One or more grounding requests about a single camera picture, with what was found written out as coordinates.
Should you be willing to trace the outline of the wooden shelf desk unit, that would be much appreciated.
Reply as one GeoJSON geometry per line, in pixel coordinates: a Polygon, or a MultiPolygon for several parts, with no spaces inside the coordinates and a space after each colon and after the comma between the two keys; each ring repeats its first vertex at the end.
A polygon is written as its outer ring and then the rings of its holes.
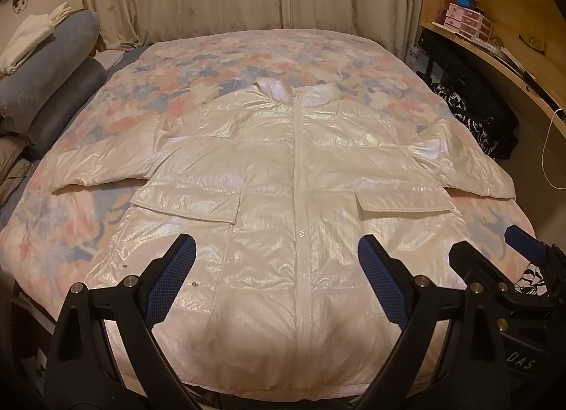
{"type": "Polygon", "coordinates": [[[454,1],[423,0],[421,27],[460,46],[506,101],[547,139],[554,156],[564,159],[565,121],[555,110],[565,104],[565,20],[554,0],[479,0],[493,36],[533,75],[539,90],[487,50],[442,27],[438,14],[454,1]]]}

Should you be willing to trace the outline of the pastel cat-pattern bed blanket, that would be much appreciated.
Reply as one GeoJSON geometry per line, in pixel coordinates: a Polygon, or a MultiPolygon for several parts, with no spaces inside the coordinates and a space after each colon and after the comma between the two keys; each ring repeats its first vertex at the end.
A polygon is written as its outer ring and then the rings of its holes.
{"type": "MultiPolygon", "coordinates": [[[[438,120],[454,121],[473,138],[410,68],[380,45],[359,37],[266,30],[156,44],[112,76],[40,162],[1,234],[2,267],[45,310],[58,316],[72,283],[95,287],[87,277],[108,250],[142,183],[124,179],[53,190],[57,157],[152,117],[172,121],[261,79],[291,88],[334,83],[348,99],[395,121],[419,129],[438,120]]],[[[516,196],[504,200],[455,189],[450,196],[470,230],[468,241],[517,280],[526,261],[503,241],[505,227],[528,224],[516,196]]]]}

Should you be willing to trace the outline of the cream folded cloth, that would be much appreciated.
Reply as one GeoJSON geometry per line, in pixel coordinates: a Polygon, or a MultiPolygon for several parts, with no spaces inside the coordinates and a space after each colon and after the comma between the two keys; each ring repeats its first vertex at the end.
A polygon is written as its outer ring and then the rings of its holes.
{"type": "Polygon", "coordinates": [[[75,8],[71,7],[68,2],[64,2],[49,13],[49,19],[53,26],[57,27],[58,24],[62,23],[62,21],[72,15],[75,11],[75,8]]]}

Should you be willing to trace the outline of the upper blue-grey rolled blanket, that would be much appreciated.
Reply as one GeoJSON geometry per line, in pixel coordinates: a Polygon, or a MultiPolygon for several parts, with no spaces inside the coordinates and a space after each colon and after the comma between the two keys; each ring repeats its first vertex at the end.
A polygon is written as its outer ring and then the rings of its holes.
{"type": "Polygon", "coordinates": [[[89,57],[99,30],[98,13],[73,13],[15,73],[1,80],[3,134],[22,134],[29,129],[42,106],[89,57]]]}

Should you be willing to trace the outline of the white printed box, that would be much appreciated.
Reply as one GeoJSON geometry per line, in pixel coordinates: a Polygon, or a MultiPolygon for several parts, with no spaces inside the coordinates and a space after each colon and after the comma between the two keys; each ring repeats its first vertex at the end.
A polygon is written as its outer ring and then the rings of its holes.
{"type": "Polygon", "coordinates": [[[416,74],[424,75],[426,73],[429,57],[427,53],[422,51],[417,46],[408,47],[405,63],[413,70],[416,74]]]}

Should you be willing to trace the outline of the cartoon face wall sticker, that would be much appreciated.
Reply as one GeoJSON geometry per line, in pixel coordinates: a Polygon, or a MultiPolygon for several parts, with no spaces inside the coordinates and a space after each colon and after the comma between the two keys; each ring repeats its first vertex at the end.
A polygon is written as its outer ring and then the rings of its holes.
{"type": "Polygon", "coordinates": [[[29,0],[12,0],[12,11],[15,14],[22,13],[26,10],[29,0]]]}

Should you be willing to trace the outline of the brown quilted pillow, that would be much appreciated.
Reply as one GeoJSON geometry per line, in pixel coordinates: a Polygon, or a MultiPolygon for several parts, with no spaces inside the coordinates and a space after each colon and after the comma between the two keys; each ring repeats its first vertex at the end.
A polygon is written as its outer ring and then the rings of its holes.
{"type": "Polygon", "coordinates": [[[31,174],[37,162],[31,158],[28,148],[31,143],[22,136],[4,135],[0,141],[0,206],[6,205],[10,197],[31,174]]]}

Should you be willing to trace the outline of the pink drawer organizer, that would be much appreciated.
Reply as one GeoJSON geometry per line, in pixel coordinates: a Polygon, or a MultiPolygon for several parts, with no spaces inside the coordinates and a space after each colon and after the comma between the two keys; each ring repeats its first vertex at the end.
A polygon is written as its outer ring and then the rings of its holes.
{"type": "Polygon", "coordinates": [[[450,3],[444,18],[444,26],[467,39],[488,41],[492,34],[492,23],[477,11],[450,3]]]}

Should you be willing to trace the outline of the white folded towel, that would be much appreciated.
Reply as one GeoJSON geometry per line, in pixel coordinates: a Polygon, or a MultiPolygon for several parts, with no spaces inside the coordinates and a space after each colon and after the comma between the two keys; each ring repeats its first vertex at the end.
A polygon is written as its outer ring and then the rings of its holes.
{"type": "Polygon", "coordinates": [[[54,30],[48,14],[29,15],[15,30],[1,53],[1,75],[13,74],[54,30]]]}

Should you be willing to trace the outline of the white shiny puffer jacket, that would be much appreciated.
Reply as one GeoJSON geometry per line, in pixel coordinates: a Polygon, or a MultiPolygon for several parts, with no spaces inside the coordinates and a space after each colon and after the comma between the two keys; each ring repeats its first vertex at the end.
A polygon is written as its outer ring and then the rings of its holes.
{"type": "Polygon", "coordinates": [[[509,200],[464,128],[419,129],[334,83],[278,80],[152,117],[57,157],[53,190],[138,179],[88,283],[107,287],[188,234],[197,257],[156,339],[191,385],[268,400],[365,390],[397,337],[357,257],[365,235],[445,287],[470,230],[451,190],[509,200]]]}

